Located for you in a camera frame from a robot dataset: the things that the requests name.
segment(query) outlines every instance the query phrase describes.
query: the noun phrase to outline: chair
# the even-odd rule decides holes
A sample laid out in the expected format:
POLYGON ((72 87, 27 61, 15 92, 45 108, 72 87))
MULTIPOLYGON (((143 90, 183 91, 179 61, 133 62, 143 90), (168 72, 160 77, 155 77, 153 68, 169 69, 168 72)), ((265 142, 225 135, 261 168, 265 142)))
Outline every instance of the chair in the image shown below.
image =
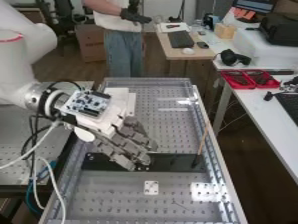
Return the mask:
POLYGON ((73 5, 71 0, 55 0, 55 12, 49 10, 49 3, 44 0, 36 0, 41 12, 45 16, 45 21, 49 27, 53 29, 57 38, 59 45, 57 50, 61 56, 64 56, 64 47, 67 44, 77 43, 73 21, 73 5))

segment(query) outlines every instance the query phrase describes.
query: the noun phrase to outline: jeans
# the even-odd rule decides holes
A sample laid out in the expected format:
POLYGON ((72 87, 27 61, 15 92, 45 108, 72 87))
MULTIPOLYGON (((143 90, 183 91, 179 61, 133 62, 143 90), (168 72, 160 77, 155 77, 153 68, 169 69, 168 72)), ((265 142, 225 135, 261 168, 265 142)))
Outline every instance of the jeans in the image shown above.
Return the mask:
POLYGON ((143 76, 144 62, 141 33, 107 30, 105 52, 109 76, 143 76))

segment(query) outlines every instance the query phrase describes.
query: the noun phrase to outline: computer monitor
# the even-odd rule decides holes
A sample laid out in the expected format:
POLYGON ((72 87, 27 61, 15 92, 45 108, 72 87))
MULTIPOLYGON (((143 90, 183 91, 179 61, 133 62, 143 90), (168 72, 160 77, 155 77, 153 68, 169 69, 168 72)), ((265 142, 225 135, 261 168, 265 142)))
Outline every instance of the computer monitor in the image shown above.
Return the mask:
POLYGON ((234 0, 233 6, 266 14, 273 11, 276 4, 277 0, 234 0))

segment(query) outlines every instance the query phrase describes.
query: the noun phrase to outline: white shirt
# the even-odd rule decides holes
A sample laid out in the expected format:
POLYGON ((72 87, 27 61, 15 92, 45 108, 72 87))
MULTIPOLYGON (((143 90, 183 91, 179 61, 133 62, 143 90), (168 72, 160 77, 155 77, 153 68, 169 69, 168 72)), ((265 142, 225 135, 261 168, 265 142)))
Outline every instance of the white shirt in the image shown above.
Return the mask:
MULTIPOLYGON (((120 6, 121 8, 128 8, 129 6, 129 0, 107 0, 107 1, 120 6)), ((101 26, 109 30, 141 32, 143 27, 140 23, 135 25, 133 22, 121 19, 120 16, 101 14, 96 11, 93 11, 93 14, 97 26, 101 26)))

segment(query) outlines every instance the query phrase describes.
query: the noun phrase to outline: transparent acrylic enclosure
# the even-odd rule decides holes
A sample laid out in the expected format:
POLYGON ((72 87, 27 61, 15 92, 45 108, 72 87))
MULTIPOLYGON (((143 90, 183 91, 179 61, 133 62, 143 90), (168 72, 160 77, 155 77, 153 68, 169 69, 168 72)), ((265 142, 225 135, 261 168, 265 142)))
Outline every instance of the transparent acrylic enclosure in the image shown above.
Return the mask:
MULTIPOLYGON (((189 79, 108 78, 101 90, 119 87, 137 93, 136 117, 159 143, 157 153, 173 155, 173 166, 181 157, 194 158, 206 123, 189 79)), ((200 169, 186 159, 180 172, 81 170, 95 149, 79 142, 60 180, 69 223, 240 223, 210 136, 205 141, 200 169), (144 192, 147 181, 157 183, 159 194, 144 192)), ((60 223, 55 196, 47 209, 45 223, 60 223)))

